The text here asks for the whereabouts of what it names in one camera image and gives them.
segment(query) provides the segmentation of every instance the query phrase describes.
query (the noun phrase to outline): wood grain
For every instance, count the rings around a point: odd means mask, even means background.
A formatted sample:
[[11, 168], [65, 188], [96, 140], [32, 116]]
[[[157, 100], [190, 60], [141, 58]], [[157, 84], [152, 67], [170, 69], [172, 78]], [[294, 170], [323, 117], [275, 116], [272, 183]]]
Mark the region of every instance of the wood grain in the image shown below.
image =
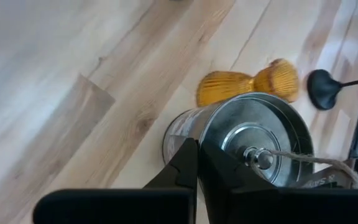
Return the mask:
[[0, 223], [8, 223], [10, 217], [34, 206], [113, 102], [105, 91], [78, 76], [24, 155], [0, 182]]
[[[0, 223], [31, 223], [53, 190], [142, 187], [207, 73], [276, 58], [299, 69], [292, 106], [315, 153], [346, 158], [358, 86], [322, 112], [305, 80], [358, 79], [356, 0], [0, 0]], [[201, 194], [198, 214], [208, 222]]]

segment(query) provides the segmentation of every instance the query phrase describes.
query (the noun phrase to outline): tin can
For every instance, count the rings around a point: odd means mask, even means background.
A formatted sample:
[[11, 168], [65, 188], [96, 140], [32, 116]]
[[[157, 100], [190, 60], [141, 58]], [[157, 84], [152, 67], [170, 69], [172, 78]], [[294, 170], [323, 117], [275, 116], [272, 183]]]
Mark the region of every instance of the tin can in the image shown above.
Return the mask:
[[305, 122], [286, 101], [266, 93], [245, 93], [221, 103], [189, 110], [168, 127], [163, 139], [164, 162], [186, 138], [208, 141], [247, 165], [263, 155], [260, 172], [276, 186], [289, 186], [313, 173], [313, 164], [268, 155], [264, 149], [313, 154]]

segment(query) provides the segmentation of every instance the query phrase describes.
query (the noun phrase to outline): black stand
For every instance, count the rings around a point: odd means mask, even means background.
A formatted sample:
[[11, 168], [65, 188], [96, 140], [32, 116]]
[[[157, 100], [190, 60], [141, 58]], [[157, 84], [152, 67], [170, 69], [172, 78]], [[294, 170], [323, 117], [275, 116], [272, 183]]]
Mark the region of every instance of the black stand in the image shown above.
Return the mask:
[[219, 146], [194, 139], [143, 189], [59, 190], [38, 202], [33, 221], [195, 224], [198, 180], [210, 224], [358, 222], [358, 190], [330, 180], [313, 189], [276, 187]]
[[329, 72], [314, 70], [308, 77], [308, 93], [311, 102], [319, 110], [329, 110], [335, 106], [336, 95], [343, 87], [357, 85], [358, 80], [340, 83], [333, 80]]

